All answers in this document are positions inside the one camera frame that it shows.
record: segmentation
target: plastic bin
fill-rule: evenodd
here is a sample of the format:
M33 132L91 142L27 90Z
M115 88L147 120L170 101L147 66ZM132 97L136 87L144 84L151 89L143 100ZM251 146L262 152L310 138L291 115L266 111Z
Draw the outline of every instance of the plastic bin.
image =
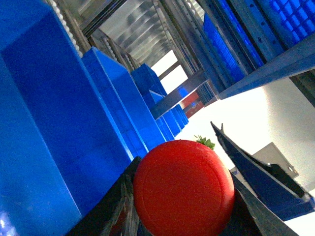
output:
M238 66L237 61L231 54L229 48L207 14L205 14L204 17L203 28L213 46L219 53L221 59L224 61L224 64L234 79L234 82L240 81L242 78L244 78L245 75Z
M28 36L28 30L43 27L46 18L54 21L51 9L42 1L0 1L0 32L5 35L0 38L0 235L63 235L81 218L14 83L13 76L24 71L18 64L10 64L14 56L10 53L20 50L27 55L26 47L16 45ZM27 71L36 67L26 66Z
M313 0L270 0L270 5L298 43L315 31L315 3Z
M82 61L90 73L98 92L101 94L133 157L144 157L148 153L148 149L119 98L111 80L100 64L96 51L96 48L90 49L85 53Z
M129 72L119 63L95 49L99 63L113 83L148 150L166 141Z
M150 91L150 95L152 96L155 103L158 103L160 100L162 100L164 98L164 96L162 96L156 92L153 92L153 91ZM168 124L168 127L170 128L174 137L176 137L176 135L178 135L182 131L182 129L180 128L180 126L179 126L179 124L178 124L178 122L177 122L177 120L173 114L173 111L170 110L167 113L165 113L163 115L163 118L165 119L166 123Z
M164 96L167 95L158 76L147 64L141 65L139 68L132 71L131 74L142 95L148 93L149 90Z
M132 155L52 9L35 0L1 1L0 9L1 33L6 35L1 38L1 55L7 73L21 93L80 212L85 215L130 164ZM27 151L34 148L37 146L32 144ZM43 184L38 163L29 163L25 158L22 164L29 166L38 183ZM26 188L25 194L33 194L28 192L25 181L27 178L21 181L21 188ZM37 191L42 201L45 198L49 201L50 197ZM66 198L60 195L57 199ZM37 208L37 204L30 199L28 207ZM39 229L51 226L52 232L60 232L61 225L73 223L64 223L67 218L62 208L68 209L69 205L64 200L58 204L56 209L54 205L48 207L51 212L56 211L50 218L56 224L52 226L45 221ZM37 215L38 211L29 214ZM49 232L33 235L49 235Z

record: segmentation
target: stacked bins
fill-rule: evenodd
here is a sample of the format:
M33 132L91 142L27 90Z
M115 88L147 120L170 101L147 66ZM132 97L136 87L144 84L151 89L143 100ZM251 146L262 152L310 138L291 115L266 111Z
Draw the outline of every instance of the stacked bins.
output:
M93 82L112 115L133 157L144 157L148 149L135 128L124 104L119 98L113 83L97 57L97 49L91 48L82 58Z
M315 32L315 2L313 0L270 0L296 44Z
M130 118L148 150L166 141L144 102L129 72L101 51L94 49L97 63L102 66L123 102Z
M81 218L6 64L21 35L47 15L50 10L40 1L0 1L5 35L0 39L0 235L63 235Z
M152 108L158 101L167 95L156 73L146 64L143 64L141 67L132 71L131 74L149 108ZM178 114L178 112L178 108L172 109L162 117L162 119L166 121L173 136L179 134L185 126L183 125L183 118Z
M205 14L204 17L203 29L221 59L224 61L225 67L228 69L230 76L234 79L234 82L240 81L244 78L244 73L207 14Z
M152 108L156 104L150 92L143 95L142 97L149 109ZM171 132L171 129L168 123L166 122L164 116L162 116L161 118L158 118L156 120L156 123L167 141L172 141L175 139L174 134Z
M20 235L64 235L133 158L48 6L1 1L0 31L1 211Z
M146 64L143 65L143 69L144 71L147 70L151 76L151 81L155 83L157 90L152 89L152 91L155 91L163 96L167 96L167 93L163 87L163 85L161 84L161 81L159 80L157 74ZM188 118L185 115L185 112L183 111L183 109L181 108L180 105L177 105L175 108L171 109L171 111L173 113L175 113L174 111L176 110L176 113L179 113L179 117L180 120L176 120L178 124L183 123L183 128L185 127L186 124L188 124Z

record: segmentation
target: red ball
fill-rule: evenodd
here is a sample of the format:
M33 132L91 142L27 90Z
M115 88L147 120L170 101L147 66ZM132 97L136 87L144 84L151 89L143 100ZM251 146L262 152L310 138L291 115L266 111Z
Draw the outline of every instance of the red ball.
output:
M151 150L133 189L139 218L155 236L217 236L234 205L230 172L214 151L194 141Z

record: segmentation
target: blue plastic bin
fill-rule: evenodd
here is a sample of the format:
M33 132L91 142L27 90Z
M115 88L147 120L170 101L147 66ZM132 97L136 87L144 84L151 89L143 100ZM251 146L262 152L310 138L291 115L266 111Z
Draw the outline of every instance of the blue plastic bin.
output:
M82 58L88 72L112 115L121 135L133 157L144 157L148 149L131 120L125 106L119 98L111 80L96 55L97 49L91 48Z
M166 141L129 72L99 50L95 50L99 63L112 81L120 99L148 150Z
M1 56L79 210L85 215L133 158L59 19L40 2L1 1L0 28L2 35L6 35L1 38ZM35 171L37 163L24 164L29 166L24 171L42 182L41 172ZM21 188L27 188L24 181ZM29 201L28 207L37 207L37 202ZM60 220L51 228L53 232L59 232L61 222L67 220L60 218L64 218L60 209L69 206L58 207L51 208L56 211L52 215L56 218L51 221Z
M147 64L141 65L132 71L131 74L142 95L148 93L149 90L164 96L167 95L158 76Z
M185 127L186 123L184 123L183 118L182 118L182 115L180 114L179 109L180 109L180 110L183 110L180 105L177 105L177 106L174 107L171 111L172 111L172 113L173 113L173 115L174 115L174 117L175 117L175 119L176 119L176 121L177 121L179 127L180 127L181 129L183 129L183 128Z
M161 101L164 98L164 96L162 96L156 92L153 92L153 91L150 91L150 95L152 96L155 103L158 103L159 101ZM163 115L163 118L165 119L166 123L168 124L174 137L176 137L176 135L178 135L182 131L182 129L179 126L179 124L178 124L178 122L177 122L177 120L173 114L173 111L169 110L167 113L165 113Z
M0 1L0 33L5 35L0 38L1 235L64 235L81 218L13 78L22 69L11 65L10 54L20 50L27 55L27 48L14 47L26 31L43 27L45 18L54 21L51 9L39 0ZM35 67L26 66L27 71Z
M216 29L215 25L212 23L207 14L205 14L204 17L203 28L213 46L219 53L221 59L224 61L224 64L234 79L234 82L240 81L242 78L244 78L244 73L240 69L237 61L231 54L228 46L222 39L219 31Z
M315 2L313 0L270 0L276 11L293 36L294 44L315 32Z

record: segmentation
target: green plant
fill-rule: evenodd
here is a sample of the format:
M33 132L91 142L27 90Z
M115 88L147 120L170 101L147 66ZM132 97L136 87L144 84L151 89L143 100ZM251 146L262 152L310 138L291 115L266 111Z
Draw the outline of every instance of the green plant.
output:
M212 143L210 139L207 139L206 137L202 138L200 135L195 137L198 139L196 140L197 143L203 144L212 150L215 148L216 144Z

